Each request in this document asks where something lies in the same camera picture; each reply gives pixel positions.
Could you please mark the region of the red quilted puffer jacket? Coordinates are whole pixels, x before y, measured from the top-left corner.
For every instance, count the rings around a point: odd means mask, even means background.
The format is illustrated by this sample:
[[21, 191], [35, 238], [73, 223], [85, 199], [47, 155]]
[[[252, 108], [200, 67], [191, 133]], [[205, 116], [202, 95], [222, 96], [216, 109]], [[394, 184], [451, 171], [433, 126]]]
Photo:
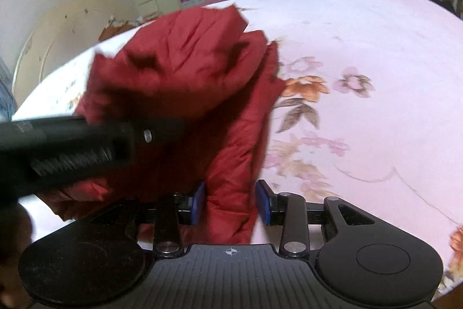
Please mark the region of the red quilted puffer jacket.
[[140, 28], [115, 57], [95, 55], [76, 114], [140, 122], [153, 140], [120, 168], [40, 198], [77, 220], [120, 198], [150, 202], [204, 184], [206, 206], [184, 240], [249, 243], [269, 115], [285, 86], [278, 65], [277, 44], [247, 31], [234, 6], [177, 11]]

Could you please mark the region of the cream arched headboard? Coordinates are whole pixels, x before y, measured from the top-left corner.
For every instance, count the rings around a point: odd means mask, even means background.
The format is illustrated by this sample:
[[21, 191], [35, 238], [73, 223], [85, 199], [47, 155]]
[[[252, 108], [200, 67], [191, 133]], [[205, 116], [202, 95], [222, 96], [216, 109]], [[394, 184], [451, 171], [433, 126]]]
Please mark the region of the cream arched headboard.
[[53, 71], [97, 44], [111, 17], [137, 18], [136, 9], [115, 0], [71, 0], [43, 14], [16, 62], [12, 95], [21, 105]]

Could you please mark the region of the white floral bed sheet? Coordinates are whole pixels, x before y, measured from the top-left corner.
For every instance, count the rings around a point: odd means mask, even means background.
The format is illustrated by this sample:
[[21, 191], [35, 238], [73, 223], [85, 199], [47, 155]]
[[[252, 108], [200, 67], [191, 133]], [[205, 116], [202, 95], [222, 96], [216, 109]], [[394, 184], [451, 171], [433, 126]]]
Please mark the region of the white floral bed sheet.
[[[336, 195], [430, 242], [438, 295], [462, 296], [462, 22], [428, 0], [234, 0], [247, 31], [278, 46], [284, 89], [269, 115], [258, 177], [311, 202]], [[76, 112], [95, 55], [64, 65], [18, 112]], [[66, 224], [42, 199], [21, 210], [16, 245]]]

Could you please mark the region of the orange patterned pillow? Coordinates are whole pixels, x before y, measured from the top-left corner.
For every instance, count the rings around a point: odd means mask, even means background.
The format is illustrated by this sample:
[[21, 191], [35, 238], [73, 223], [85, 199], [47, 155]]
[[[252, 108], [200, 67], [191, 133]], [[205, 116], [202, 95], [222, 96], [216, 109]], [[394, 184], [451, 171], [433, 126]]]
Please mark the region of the orange patterned pillow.
[[101, 31], [98, 41], [103, 42], [112, 37], [130, 31], [134, 28], [152, 21], [153, 18], [143, 18], [139, 17], [136, 20], [118, 20], [114, 16], [111, 16], [106, 24], [106, 26]]

